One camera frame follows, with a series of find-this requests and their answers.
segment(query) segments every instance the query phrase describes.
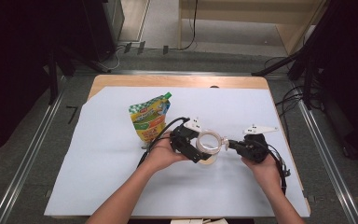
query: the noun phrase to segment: snack pouch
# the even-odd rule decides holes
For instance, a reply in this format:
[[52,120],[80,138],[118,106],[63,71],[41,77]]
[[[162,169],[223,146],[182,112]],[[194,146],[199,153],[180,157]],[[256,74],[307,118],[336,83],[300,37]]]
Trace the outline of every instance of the snack pouch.
[[132,124],[142,141],[151,142],[165,128],[165,115],[171,105],[168,100],[171,96],[167,92],[145,103],[130,105]]

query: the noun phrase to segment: wooden table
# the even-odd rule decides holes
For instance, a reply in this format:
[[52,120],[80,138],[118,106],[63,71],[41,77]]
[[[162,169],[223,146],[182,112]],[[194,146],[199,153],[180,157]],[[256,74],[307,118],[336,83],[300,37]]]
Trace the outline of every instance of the wooden table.
[[106,86],[132,87],[193,87],[268,90],[263,77],[206,77],[206,76],[160,76],[160,75],[99,75],[94,79],[89,98]]
[[[197,20],[274,23],[290,55],[317,20],[324,3],[325,0],[199,0]],[[179,1],[178,48],[182,45],[182,19],[194,19],[195,4],[195,0]]]

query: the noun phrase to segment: person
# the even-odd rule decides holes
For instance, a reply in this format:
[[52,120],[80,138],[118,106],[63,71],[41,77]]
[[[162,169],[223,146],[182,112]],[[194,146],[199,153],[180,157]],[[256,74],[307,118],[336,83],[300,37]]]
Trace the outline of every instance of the person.
[[[284,196],[275,160],[268,155],[261,163],[241,158],[253,172],[255,180],[266,194],[278,223],[304,223],[296,209]],[[118,188],[92,215],[86,223],[126,224],[144,190],[148,180],[156,172],[178,161],[186,161],[181,153],[175,153],[168,138],[159,140],[145,161],[133,172],[127,181]]]

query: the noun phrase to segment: hand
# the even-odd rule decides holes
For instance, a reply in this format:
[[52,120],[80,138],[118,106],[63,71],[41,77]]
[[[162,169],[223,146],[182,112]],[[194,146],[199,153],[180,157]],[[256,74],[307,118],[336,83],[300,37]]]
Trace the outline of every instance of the hand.
[[144,163],[149,165],[153,172],[167,168],[177,161],[188,160],[185,155],[173,151],[169,137],[169,133],[163,134],[163,139],[156,142],[145,159]]
[[244,157],[241,159],[252,170],[255,180],[266,193],[275,189],[281,190],[281,177],[271,155],[268,154],[261,163],[249,161]]

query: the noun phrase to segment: white paper sheet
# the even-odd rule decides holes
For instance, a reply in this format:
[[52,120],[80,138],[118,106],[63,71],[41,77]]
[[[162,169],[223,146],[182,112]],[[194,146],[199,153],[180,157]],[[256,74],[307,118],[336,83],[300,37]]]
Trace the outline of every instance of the white paper sheet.
[[[82,108],[46,216],[89,216],[127,180],[144,153],[128,107],[167,91],[172,94],[167,123],[198,117],[203,129],[235,140],[243,139],[242,131],[252,124],[279,127],[265,137],[292,170],[286,178],[286,197],[302,217],[310,215],[269,91],[107,87]],[[220,151],[212,165],[181,161],[155,174],[132,215],[273,217],[273,212],[252,172],[230,149]]]

